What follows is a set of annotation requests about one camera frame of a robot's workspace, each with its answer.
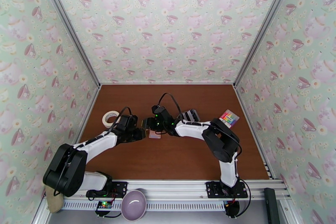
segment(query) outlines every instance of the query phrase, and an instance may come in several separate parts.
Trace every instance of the masking tape roll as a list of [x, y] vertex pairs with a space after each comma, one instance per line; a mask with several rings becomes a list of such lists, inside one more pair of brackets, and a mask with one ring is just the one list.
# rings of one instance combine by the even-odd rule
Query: masking tape roll
[[102, 123], [106, 128], [110, 128], [113, 123], [108, 123], [108, 119], [110, 117], [117, 117], [119, 115], [119, 112], [117, 111], [109, 111], [106, 112], [104, 116], [102, 116]]

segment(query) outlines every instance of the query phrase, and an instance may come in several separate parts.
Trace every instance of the teacup pattern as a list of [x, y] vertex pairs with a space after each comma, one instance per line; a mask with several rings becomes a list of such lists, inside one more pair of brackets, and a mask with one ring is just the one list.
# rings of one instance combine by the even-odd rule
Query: teacup pattern
[[29, 223], [95, 85], [50, 0], [1, 0], [0, 53], [0, 223]]
[[304, 223], [335, 223], [336, 1], [284, 0], [238, 85]]
[[103, 83], [232, 83], [272, 1], [62, 3]]

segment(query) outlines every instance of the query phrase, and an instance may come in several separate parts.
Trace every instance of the purple bowl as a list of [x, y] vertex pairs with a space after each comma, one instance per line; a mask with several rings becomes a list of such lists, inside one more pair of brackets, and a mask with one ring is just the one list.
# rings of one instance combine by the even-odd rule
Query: purple bowl
[[139, 190], [127, 193], [121, 202], [121, 214], [128, 221], [137, 221], [146, 211], [147, 201]]

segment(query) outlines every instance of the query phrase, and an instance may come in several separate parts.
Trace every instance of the wallpaper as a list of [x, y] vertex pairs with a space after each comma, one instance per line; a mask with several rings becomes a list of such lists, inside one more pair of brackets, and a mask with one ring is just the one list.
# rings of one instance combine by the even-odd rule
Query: wallpaper
[[272, 0], [62, 0], [102, 83], [232, 83]]
[[239, 84], [305, 223], [336, 223], [336, 0], [285, 0]]
[[49, 0], [0, 0], [0, 223], [30, 223], [95, 85]]

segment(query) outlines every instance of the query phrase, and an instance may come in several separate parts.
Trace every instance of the wooden table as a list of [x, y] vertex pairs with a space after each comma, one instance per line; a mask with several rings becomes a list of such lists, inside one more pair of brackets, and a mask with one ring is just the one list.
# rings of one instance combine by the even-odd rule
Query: wooden table
[[[231, 85], [109, 85], [102, 86], [81, 141], [106, 129], [102, 116], [129, 106], [138, 116], [138, 126], [153, 116], [151, 107], [165, 92], [173, 94], [181, 110], [197, 110], [201, 121], [210, 121], [230, 109], [240, 117], [232, 130], [240, 139], [243, 153], [238, 158], [238, 172], [243, 179], [268, 179], [257, 146]], [[178, 111], [167, 95], [161, 105], [172, 116]], [[145, 138], [109, 149], [87, 165], [87, 171], [102, 171], [114, 179], [219, 179], [218, 160], [206, 143], [190, 137]]]

